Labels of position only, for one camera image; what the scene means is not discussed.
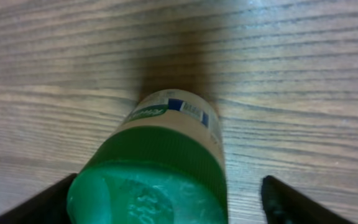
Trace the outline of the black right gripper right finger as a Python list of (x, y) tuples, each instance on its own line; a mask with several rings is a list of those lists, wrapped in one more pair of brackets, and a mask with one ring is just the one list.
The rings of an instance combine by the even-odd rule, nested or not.
[(260, 190), (268, 224), (352, 224), (272, 175)]

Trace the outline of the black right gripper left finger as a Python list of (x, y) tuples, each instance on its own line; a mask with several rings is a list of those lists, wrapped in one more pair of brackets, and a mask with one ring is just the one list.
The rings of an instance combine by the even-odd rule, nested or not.
[(67, 195), (73, 173), (12, 210), (0, 215), (0, 224), (71, 224)]

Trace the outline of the green lid jar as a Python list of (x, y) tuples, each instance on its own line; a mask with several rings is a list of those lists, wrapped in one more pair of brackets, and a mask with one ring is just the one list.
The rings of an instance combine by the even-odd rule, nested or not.
[(67, 212), (82, 223), (227, 223), (223, 141), (200, 96), (144, 98), (70, 186)]

